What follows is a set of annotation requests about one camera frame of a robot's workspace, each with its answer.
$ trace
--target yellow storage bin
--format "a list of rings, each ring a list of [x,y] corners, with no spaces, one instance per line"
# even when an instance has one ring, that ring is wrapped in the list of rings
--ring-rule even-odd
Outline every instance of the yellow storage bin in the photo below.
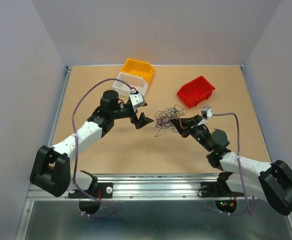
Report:
[[[155,70],[148,62],[128,58],[125,65],[122,67],[121,72],[142,77],[148,84],[150,84]]]

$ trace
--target white wall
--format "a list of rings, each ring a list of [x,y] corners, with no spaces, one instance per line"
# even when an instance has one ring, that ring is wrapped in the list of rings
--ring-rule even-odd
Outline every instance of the white wall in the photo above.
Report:
[[[65,67],[30,0],[0,0],[0,240],[17,232]]]
[[[281,0],[32,0],[67,66],[244,64]]]
[[[292,168],[292,0],[283,0],[244,75],[273,161]]]

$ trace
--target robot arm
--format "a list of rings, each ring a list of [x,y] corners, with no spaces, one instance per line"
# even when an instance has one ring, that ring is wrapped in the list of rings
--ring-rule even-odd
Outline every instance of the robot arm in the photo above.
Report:
[[[142,106],[147,106],[144,96],[135,90],[130,94],[127,103],[120,102],[119,94],[116,91],[105,91],[100,100],[100,106],[77,130],[78,153],[105,136],[114,126],[116,119],[129,118],[136,129],[153,122],[143,112],[137,118],[137,108]],[[75,134],[72,134],[51,147],[42,146],[37,151],[30,182],[55,197],[60,197],[69,189],[75,189],[71,183],[71,163],[75,159],[75,140]],[[83,184],[80,185],[86,190],[91,184],[87,181],[91,175],[82,172],[83,175],[86,179],[84,177]]]
[[[243,193],[238,156],[227,149],[230,143],[226,133],[220,129],[211,133],[204,124],[212,117],[211,108],[204,107],[201,116],[172,119],[171,123],[183,138],[191,135],[209,152],[206,157],[213,168],[225,171],[217,179],[217,188],[224,193]],[[248,195],[267,201],[282,215],[292,212],[292,170],[285,162],[260,162],[240,156],[240,165]]]

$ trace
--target wooden tabletop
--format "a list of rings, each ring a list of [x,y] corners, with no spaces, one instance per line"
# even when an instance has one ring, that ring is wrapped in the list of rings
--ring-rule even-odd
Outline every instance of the wooden tabletop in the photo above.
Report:
[[[115,78],[121,66],[76,66],[72,68],[64,96],[54,144],[73,133],[71,116],[81,97],[96,83]],[[239,118],[240,155],[269,162],[264,138],[255,115],[239,66],[154,66],[155,74],[145,94],[148,106],[139,113],[155,118],[155,113],[178,104],[186,107],[176,95],[185,83],[203,75],[216,90],[197,107],[187,109],[187,117],[200,114],[202,106],[211,106],[214,113],[234,112]],[[93,90],[78,108],[75,123],[79,128],[95,108],[105,90],[112,89],[112,81]],[[224,130],[230,145],[237,151],[237,129],[233,116],[216,116],[208,128]],[[187,174],[218,173],[206,159],[207,151],[191,136],[182,138],[170,129],[161,130],[150,123],[135,129],[129,119],[115,121],[111,131],[79,155],[78,169],[92,174]]]

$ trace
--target red storage bin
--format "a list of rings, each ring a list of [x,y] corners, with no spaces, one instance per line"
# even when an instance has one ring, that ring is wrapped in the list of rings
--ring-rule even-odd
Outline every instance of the red storage bin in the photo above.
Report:
[[[183,85],[177,92],[177,96],[188,107],[195,107],[203,100],[207,100],[212,95],[215,87],[211,85],[203,76]]]

